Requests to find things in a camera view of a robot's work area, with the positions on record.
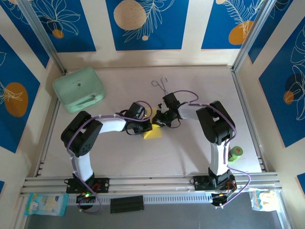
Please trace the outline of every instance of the wall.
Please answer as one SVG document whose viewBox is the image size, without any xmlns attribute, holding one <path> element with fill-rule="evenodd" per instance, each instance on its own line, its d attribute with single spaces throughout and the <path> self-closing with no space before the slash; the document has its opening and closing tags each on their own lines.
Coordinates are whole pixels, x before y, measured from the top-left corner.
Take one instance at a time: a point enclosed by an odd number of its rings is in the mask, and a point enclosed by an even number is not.
<svg viewBox="0 0 305 229">
<path fill-rule="evenodd" d="M 5 182 L 0 196 L 0 227 L 5 229 L 9 226 L 24 179 L 30 171 L 33 171 L 31 166 L 36 165 L 46 130 L 45 119 L 49 116 L 50 105 L 55 101 L 52 81 L 60 74 L 52 62 L 48 63 L 46 69 L 44 68 L 1 7 L 0 20 L 1 36 L 40 82 L 16 153 L 0 147 L 0 180 Z"/>
<path fill-rule="evenodd" d="M 96 53 L 59 53 L 68 69 L 91 65 L 131 67 L 232 64 L 239 49 L 201 50 L 213 0 L 190 0 L 181 50 L 116 51 L 105 0 L 81 0 Z"/>
<path fill-rule="evenodd" d="M 278 173 L 297 228 L 304 228 L 305 196 L 296 179 L 304 173 L 305 139 L 285 147 L 258 78 L 304 17 L 305 2 L 294 0 L 263 50 L 251 64 L 247 57 L 238 71 L 263 154 Z"/>
</svg>

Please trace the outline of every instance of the mint green case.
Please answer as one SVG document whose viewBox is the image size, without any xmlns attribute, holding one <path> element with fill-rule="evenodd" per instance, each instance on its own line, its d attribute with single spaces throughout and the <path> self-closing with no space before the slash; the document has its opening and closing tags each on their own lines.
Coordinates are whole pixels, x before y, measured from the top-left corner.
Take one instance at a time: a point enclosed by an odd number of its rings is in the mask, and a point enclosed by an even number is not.
<svg viewBox="0 0 305 229">
<path fill-rule="evenodd" d="M 95 104 L 105 97 L 102 82 L 91 67 L 82 68 L 53 82 L 60 102 L 69 113 Z"/>
</svg>

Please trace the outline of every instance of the beige circle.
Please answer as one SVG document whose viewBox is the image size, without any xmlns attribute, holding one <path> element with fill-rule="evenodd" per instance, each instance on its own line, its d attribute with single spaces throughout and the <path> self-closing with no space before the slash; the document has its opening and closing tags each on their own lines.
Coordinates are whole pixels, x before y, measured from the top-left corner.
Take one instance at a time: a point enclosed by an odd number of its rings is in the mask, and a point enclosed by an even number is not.
<svg viewBox="0 0 305 229">
<path fill-rule="evenodd" d="M 146 12 L 135 0 L 120 2 L 113 15 L 115 22 L 123 30 L 136 30 L 146 22 Z"/>
<path fill-rule="evenodd" d="M 147 41 L 148 40 L 148 36 L 142 36 L 142 40 L 143 41 Z"/>
<path fill-rule="evenodd" d="M 17 0 L 8 0 L 9 2 L 11 2 L 11 3 L 13 3 L 13 4 L 15 4 L 15 5 L 17 5 L 18 3 L 17 3 Z"/>
<path fill-rule="evenodd" d="M 223 4 L 223 3 L 225 3 L 227 0 L 216 0 L 216 4 Z"/>
</svg>

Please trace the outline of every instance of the scissors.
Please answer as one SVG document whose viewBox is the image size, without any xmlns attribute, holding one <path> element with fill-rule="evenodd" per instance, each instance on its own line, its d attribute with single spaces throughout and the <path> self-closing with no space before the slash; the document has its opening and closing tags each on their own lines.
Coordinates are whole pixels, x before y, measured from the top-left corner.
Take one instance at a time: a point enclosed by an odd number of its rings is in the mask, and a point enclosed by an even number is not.
<svg viewBox="0 0 305 229">
<path fill-rule="evenodd" d="M 164 94 L 167 95 L 168 92 L 167 92 L 167 90 L 165 89 L 165 86 L 164 86 L 164 83 L 167 83 L 167 79 L 165 77 L 162 77 L 160 80 L 161 80 L 162 86 L 157 81 L 155 81 L 155 80 L 152 81 L 152 85 L 154 87 L 159 86 L 164 91 Z"/>
</svg>

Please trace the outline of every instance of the white table surface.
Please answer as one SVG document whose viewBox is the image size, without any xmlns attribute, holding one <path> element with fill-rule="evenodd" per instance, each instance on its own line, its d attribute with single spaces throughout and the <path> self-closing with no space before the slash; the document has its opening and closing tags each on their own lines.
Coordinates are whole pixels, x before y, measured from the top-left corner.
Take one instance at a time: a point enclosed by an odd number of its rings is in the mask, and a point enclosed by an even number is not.
<svg viewBox="0 0 305 229">
<path fill-rule="evenodd" d="M 152 80 L 166 77 L 168 92 L 191 90 L 201 103 L 219 100 L 235 122 L 238 136 L 230 147 L 240 146 L 244 155 L 230 164 L 247 172 L 261 172 L 257 155 L 235 89 L 230 69 L 225 67 L 160 67 L 96 70 L 106 96 L 85 108 L 92 116 L 112 115 L 128 109 L 132 102 L 145 100 L 157 107 L 164 96 Z M 176 94 L 180 102 L 194 95 Z M 76 116 L 60 105 L 41 176 L 72 175 L 70 156 L 60 139 L 63 130 Z M 144 140 L 140 135 L 109 132 L 98 136 L 91 150 L 91 166 L 98 176 L 143 176 L 207 173 L 211 159 L 210 143 L 196 120 L 182 120 L 177 129 L 162 128 L 162 138 Z"/>
</svg>

